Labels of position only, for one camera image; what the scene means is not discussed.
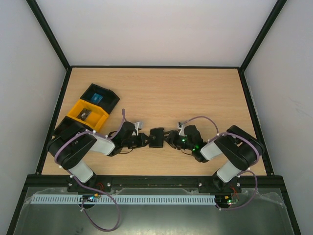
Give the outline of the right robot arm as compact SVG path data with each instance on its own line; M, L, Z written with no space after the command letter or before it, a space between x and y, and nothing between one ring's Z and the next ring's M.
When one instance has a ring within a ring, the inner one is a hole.
M168 131L163 139L174 149L191 151L191 155L200 163L224 154L227 162L213 175L213 186L220 192L230 187L234 177L257 164L265 152L265 146L259 140L236 125L208 141L202 139L194 125L179 131Z

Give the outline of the black card holder wallet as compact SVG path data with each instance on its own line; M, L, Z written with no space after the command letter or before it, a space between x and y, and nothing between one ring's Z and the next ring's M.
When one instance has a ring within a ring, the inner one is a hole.
M163 148L164 143L164 128L153 128L150 130L149 135L149 147L150 148Z

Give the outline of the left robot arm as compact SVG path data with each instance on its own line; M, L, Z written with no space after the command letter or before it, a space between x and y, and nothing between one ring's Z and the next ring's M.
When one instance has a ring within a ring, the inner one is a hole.
M55 136L47 145L47 151L54 157L54 162L68 171L80 182L86 183L94 172L84 162L88 152L99 152L106 156L115 156L123 148L135 149L145 147L150 138L140 133L142 122L124 121L117 131L101 135L95 130L84 128L74 123Z

